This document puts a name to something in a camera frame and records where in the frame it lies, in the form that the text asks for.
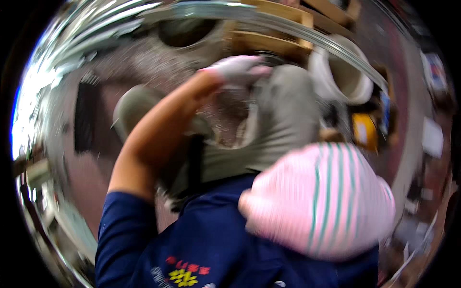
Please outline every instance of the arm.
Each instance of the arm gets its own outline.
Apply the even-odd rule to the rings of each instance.
[[[152,191],[160,168],[177,147],[197,109],[222,84],[212,72],[199,71],[152,108],[128,136],[108,191],[124,191],[153,203]]]
[[[98,287],[128,285],[140,257],[157,235],[153,190],[160,169],[197,109],[224,83],[255,79],[256,73],[248,73],[259,61],[259,57],[231,57],[197,72],[132,130],[115,163],[99,225],[95,262]]]

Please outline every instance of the white glove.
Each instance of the white glove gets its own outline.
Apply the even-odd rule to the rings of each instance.
[[[223,84],[247,86],[272,72],[271,67],[260,65],[262,61],[261,56],[231,56],[201,70],[215,73]]]

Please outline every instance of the wooden plank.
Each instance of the wooden plank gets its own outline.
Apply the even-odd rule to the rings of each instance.
[[[298,43],[279,39],[276,37],[246,31],[230,31],[232,50],[234,54],[251,54],[258,50],[272,51],[277,55],[304,65],[310,48]]]
[[[299,6],[299,9],[311,14],[314,28],[324,34],[338,34],[349,39],[352,39],[352,36],[354,36],[351,31],[334,22],[327,16],[318,13],[317,11],[306,8],[304,6]]]
[[[313,17],[306,11],[266,0],[240,0],[240,2],[258,7],[259,12],[276,15],[300,23],[306,27],[313,28]],[[279,32],[270,35],[277,38],[284,38],[284,34]],[[313,44],[306,40],[295,38],[294,41],[309,49],[313,47]]]
[[[303,1],[344,27],[349,27],[355,23],[360,15],[361,4],[359,0],[351,0],[346,10],[339,8],[328,0]]]

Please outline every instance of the yellow logo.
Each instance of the yellow logo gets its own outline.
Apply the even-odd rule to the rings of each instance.
[[[184,269],[174,270],[169,275],[170,280],[175,280],[178,287],[187,287],[198,283],[197,276],[192,276],[192,272],[186,272]]]

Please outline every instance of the yellow object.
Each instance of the yellow object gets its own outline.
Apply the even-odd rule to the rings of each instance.
[[[184,269],[174,270],[169,275],[171,276],[170,280],[175,280],[178,287],[193,286],[198,283],[197,276],[192,276],[192,272],[186,272]]]
[[[367,150],[378,150],[378,133],[376,126],[368,114],[352,114],[355,143]]]

